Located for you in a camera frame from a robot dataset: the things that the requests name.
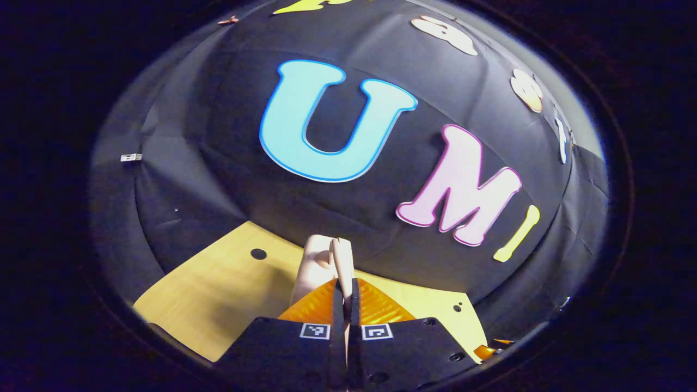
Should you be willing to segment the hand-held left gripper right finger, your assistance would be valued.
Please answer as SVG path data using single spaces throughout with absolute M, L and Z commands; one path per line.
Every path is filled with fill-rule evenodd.
M 353 279 L 348 333 L 350 391 L 423 391 L 477 366 L 435 317 L 367 324 L 361 279 Z

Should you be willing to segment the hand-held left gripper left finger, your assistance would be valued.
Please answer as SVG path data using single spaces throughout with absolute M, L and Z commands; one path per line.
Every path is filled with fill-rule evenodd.
M 236 391 L 344 391 L 344 296 L 329 290 L 329 323 L 257 317 L 216 362 Z

